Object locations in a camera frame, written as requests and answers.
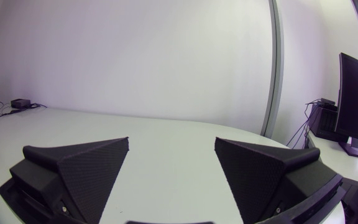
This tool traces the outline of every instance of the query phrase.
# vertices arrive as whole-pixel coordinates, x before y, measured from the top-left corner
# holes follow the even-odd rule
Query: small black box
[[[16,99],[11,101],[11,107],[15,109],[24,109],[30,105],[30,100]]]
[[[348,136],[335,132],[337,107],[334,105],[313,105],[311,109],[309,127],[316,137],[347,142]]]

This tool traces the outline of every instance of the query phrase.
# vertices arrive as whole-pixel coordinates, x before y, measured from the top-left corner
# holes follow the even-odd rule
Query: textured black surface
[[[128,150],[128,138],[26,146],[0,194],[26,223],[99,223]]]
[[[99,223],[127,149],[128,140],[123,139],[58,163],[63,182],[88,223]]]
[[[288,150],[219,138],[215,151],[244,223],[259,220],[286,172],[319,157],[318,149]]]

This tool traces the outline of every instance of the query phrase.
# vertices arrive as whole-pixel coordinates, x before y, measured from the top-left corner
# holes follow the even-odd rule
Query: monitor screen
[[[358,139],[358,60],[340,54],[341,87],[335,132]]]

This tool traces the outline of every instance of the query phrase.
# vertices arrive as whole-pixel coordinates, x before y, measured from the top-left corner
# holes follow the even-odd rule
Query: electronic device
[[[347,142],[348,136],[335,132],[337,107],[334,104],[321,102],[313,105],[308,122],[310,130],[319,138],[336,142]]]
[[[352,144],[340,142],[350,155],[358,157],[358,60],[341,53],[341,86],[335,132],[352,137]]]
[[[16,99],[11,101],[11,107],[15,109],[25,109],[31,104],[30,100]]]
[[[0,194],[25,223],[99,223],[128,147],[128,138],[25,146]]]
[[[345,194],[342,176],[319,161],[317,148],[216,138],[215,151],[245,224],[319,223]]]

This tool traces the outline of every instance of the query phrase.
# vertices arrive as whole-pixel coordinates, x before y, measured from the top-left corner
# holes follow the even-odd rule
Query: desk
[[[343,177],[358,181],[358,157],[348,156],[337,142],[317,138],[312,132],[308,138],[310,146],[320,149],[324,164]]]
[[[9,168],[24,158],[25,145],[54,147],[126,136],[129,152],[100,223],[242,223],[214,151],[215,137],[285,147],[215,124],[37,108],[0,118],[0,186],[11,178]],[[19,223],[1,196],[0,223]]]

